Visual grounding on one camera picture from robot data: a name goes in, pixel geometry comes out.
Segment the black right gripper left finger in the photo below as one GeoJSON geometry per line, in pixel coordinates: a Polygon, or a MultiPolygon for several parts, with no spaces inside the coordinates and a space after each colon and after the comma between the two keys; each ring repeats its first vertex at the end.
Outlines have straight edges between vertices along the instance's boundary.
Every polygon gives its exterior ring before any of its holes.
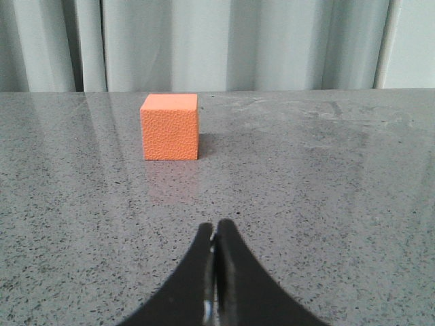
{"type": "Polygon", "coordinates": [[[213,226],[202,223],[164,285],[122,325],[212,325],[215,290],[213,226]]]}

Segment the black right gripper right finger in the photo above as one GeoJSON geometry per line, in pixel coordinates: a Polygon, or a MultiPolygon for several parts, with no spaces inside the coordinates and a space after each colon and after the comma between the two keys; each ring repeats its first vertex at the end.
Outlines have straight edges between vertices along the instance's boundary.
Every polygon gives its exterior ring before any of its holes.
{"type": "Polygon", "coordinates": [[[232,220],[218,223],[215,250],[221,325],[323,324],[271,278],[232,220]]]}

